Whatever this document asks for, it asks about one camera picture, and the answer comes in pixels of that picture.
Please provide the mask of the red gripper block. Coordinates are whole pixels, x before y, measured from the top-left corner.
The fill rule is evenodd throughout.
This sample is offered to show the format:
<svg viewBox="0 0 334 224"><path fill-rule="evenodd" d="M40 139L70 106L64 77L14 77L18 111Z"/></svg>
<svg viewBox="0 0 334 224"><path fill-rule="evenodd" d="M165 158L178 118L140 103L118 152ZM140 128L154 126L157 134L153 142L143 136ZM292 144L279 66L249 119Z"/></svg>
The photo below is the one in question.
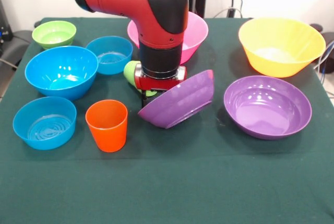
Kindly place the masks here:
<svg viewBox="0 0 334 224"><path fill-rule="evenodd" d="M141 64L136 64L134 70L134 81L137 89L141 91L141 107L144 108L148 103L154 100L157 96L157 91L167 91L174 86L182 83L187 76L185 66L179 66L175 76L167 79L157 79L145 75L142 71Z"/></svg>

